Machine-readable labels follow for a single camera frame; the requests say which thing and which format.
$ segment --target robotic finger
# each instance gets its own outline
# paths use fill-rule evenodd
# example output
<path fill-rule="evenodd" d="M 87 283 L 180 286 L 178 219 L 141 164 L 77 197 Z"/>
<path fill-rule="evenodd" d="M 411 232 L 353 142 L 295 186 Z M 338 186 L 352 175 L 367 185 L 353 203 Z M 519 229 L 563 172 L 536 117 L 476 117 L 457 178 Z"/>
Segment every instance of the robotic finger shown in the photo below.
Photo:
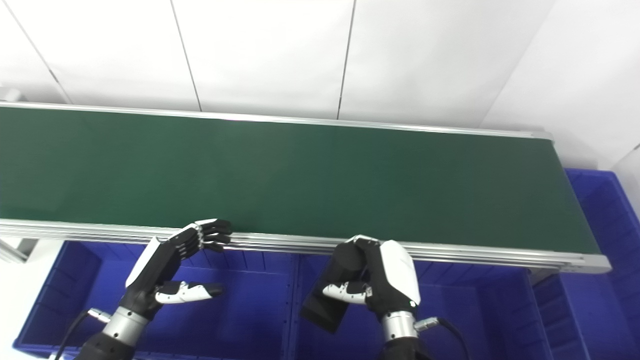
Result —
<path fill-rule="evenodd" d="M 166 281 L 156 292 L 156 301 L 160 304 L 182 304 L 207 300 L 221 295 L 221 284 L 202 284 L 200 282 Z"/>

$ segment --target metal rail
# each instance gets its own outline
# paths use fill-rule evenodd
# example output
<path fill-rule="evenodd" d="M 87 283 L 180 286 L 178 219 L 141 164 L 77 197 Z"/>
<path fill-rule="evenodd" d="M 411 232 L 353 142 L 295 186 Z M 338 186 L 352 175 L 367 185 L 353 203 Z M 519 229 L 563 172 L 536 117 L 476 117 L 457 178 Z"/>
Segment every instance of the metal rail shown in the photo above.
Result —
<path fill-rule="evenodd" d="M 177 230 L 171 227 L 0 219 L 0 235 L 69 241 L 145 244 L 152 236 L 168 238 Z M 288 234 L 234 233 L 232 243 L 225 247 L 235 250 L 330 254 L 336 245 L 345 240 Z M 589 274 L 601 274 L 611 269 L 609 260 L 599 254 L 418 242 L 401 244 L 418 261 L 521 266 Z"/>

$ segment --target white surface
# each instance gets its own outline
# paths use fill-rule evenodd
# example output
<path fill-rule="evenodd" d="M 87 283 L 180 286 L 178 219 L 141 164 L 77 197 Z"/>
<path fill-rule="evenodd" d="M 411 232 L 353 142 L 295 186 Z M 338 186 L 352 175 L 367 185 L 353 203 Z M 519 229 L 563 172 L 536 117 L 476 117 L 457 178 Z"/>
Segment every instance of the white surface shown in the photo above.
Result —
<path fill-rule="evenodd" d="M 29 40 L 0 1 L 0 84 L 29 101 L 64 102 L 61 90 Z"/>
<path fill-rule="evenodd" d="M 189 288 L 189 284 L 182 281 L 175 294 L 156 293 L 156 301 L 160 304 L 183 304 L 185 302 L 211 299 L 211 295 L 202 285 Z"/>
<path fill-rule="evenodd" d="M 140 272 L 142 272 L 142 269 L 145 268 L 151 257 L 156 253 L 156 250 L 159 246 L 160 241 L 158 241 L 158 238 L 153 236 L 151 240 L 149 240 L 147 246 L 145 246 L 145 250 L 143 250 L 142 254 L 140 254 L 140 257 L 136 261 L 136 264 L 133 266 L 133 269 L 131 269 L 129 276 L 124 283 L 124 286 L 126 288 L 128 288 L 129 285 L 131 285 L 138 278 L 138 276 L 140 276 Z"/>
<path fill-rule="evenodd" d="M 0 359 L 33 359 L 14 350 L 12 343 L 22 329 L 61 246 L 62 241 L 39 241 L 26 264 L 0 261 L 0 288 L 12 289 L 18 284 L 19 290 L 12 292 L 11 297 L 6 296 L 6 291 L 3 292 L 5 296 L 0 306 Z"/>
<path fill-rule="evenodd" d="M 611 170 L 618 175 L 631 206 L 640 217 L 640 148 L 626 155 Z"/>
<path fill-rule="evenodd" d="M 420 305 L 418 277 L 413 267 L 413 259 L 406 249 L 395 240 L 380 245 L 382 265 L 385 267 L 387 282 L 398 291 Z"/>
<path fill-rule="evenodd" d="M 7 3 L 74 104 L 198 110 L 168 1 Z"/>
<path fill-rule="evenodd" d="M 352 0 L 174 0 L 203 111 L 337 116 Z"/>
<path fill-rule="evenodd" d="M 553 1 L 358 1 L 340 119 L 476 127 Z"/>
<path fill-rule="evenodd" d="M 565 166 L 610 168 L 640 140 L 639 59 L 639 1 L 558 0 L 482 126 L 543 126 Z"/>

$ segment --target cable connector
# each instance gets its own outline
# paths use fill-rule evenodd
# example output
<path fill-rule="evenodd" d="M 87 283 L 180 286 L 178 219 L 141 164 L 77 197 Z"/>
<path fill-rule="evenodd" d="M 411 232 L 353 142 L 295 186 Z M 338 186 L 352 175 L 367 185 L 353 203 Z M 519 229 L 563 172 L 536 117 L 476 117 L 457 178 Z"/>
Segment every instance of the cable connector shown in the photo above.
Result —
<path fill-rule="evenodd" d="M 111 321 L 111 314 L 107 313 L 106 311 L 96 309 L 95 307 L 89 309 L 86 314 L 92 318 L 98 319 L 98 321 L 101 323 L 109 323 Z"/>
<path fill-rule="evenodd" d="M 426 318 L 420 321 L 416 321 L 413 323 L 413 328 L 417 331 L 425 331 L 427 329 L 430 329 L 432 327 L 436 327 L 440 325 L 440 322 L 438 321 L 437 317 L 432 317 L 432 318 Z"/>

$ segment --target metal bracket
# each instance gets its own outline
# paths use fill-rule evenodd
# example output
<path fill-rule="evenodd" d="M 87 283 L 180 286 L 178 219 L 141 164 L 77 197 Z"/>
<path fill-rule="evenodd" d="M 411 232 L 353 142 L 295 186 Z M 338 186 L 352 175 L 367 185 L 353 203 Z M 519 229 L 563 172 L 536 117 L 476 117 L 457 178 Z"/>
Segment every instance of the metal bracket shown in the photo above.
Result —
<path fill-rule="evenodd" d="M 17 248 L 14 248 L 0 239 L 0 259 L 8 263 L 24 264 L 37 243 L 38 239 L 25 238 L 20 241 Z"/>

